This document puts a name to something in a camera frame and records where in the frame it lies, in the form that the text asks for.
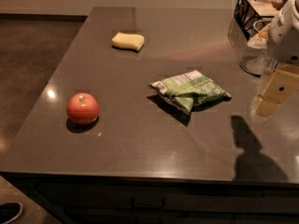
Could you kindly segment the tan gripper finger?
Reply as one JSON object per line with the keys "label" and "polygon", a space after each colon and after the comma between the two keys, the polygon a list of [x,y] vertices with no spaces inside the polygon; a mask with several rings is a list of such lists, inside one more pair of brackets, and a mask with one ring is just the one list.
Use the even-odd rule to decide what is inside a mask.
{"label": "tan gripper finger", "polygon": [[251,110],[260,117],[273,116],[299,90],[299,67],[280,63],[274,70],[267,69],[261,76],[261,86],[253,99]]}

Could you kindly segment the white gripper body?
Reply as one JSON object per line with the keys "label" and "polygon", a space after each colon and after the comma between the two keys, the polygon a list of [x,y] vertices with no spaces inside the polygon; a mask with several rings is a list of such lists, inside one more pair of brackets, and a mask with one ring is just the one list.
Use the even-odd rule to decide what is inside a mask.
{"label": "white gripper body", "polygon": [[288,0],[271,21],[267,49],[280,63],[299,63],[299,0]]}

